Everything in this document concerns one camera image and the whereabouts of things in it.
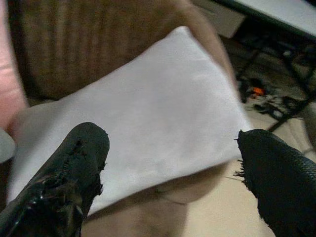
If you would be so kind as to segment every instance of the tiled floor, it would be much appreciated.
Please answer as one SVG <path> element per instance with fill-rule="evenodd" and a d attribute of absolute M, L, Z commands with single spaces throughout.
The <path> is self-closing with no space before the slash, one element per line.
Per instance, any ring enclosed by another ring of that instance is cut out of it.
<path fill-rule="evenodd" d="M 248 116 L 254 128 L 266 129 L 275 122 L 254 111 L 248 111 Z M 297 118 L 291 119 L 275 134 L 302 152 L 311 148 L 303 122 Z M 306 156 L 316 161 L 314 152 Z M 184 237 L 274 237 L 259 217 L 256 198 L 241 182 L 242 178 L 233 176 L 239 168 L 240 163 L 232 160 L 221 183 L 190 204 Z"/>

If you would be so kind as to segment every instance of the pink fabric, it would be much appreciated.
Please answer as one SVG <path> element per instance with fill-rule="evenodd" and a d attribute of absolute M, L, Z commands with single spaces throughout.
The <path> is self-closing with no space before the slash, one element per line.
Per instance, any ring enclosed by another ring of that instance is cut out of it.
<path fill-rule="evenodd" d="M 8 30 L 7 6 L 0 0 L 0 127 L 8 131 L 14 116 L 26 107 Z"/>

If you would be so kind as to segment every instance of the textured black material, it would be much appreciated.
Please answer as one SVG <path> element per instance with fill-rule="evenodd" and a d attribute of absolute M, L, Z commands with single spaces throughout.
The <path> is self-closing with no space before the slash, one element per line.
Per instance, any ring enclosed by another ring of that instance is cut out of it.
<path fill-rule="evenodd" d="M 244 184 L 276 237 L 316 236 L 316 164 L 272 133 L 240 132 Z"/>
<path fill-rule="evenodd" d="M 86 122 L 76 126 L 0 213 L 1 237 L 79 237 L 96 195 L 109 151 L 104 130 Z"/>

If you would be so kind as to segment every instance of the white table top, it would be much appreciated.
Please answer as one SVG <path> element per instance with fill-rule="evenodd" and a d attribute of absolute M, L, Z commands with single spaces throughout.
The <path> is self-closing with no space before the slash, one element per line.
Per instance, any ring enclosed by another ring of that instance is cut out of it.
<path fill-rule="evenodd" d="M 316 37 L 316 7 L 305 0 L 230 0 Z"/>

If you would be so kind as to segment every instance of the orange object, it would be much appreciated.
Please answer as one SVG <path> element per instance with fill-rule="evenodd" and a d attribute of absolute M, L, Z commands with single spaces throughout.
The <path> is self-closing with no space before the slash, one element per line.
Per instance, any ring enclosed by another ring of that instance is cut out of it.
<path fill-rule="evenodd" d="M 264 95 L 265 94 L 265 91 L 262 88 L 259 88 L 259 87 L 254 87 L 253 88 L 253 92 L 256 95 Z"/>

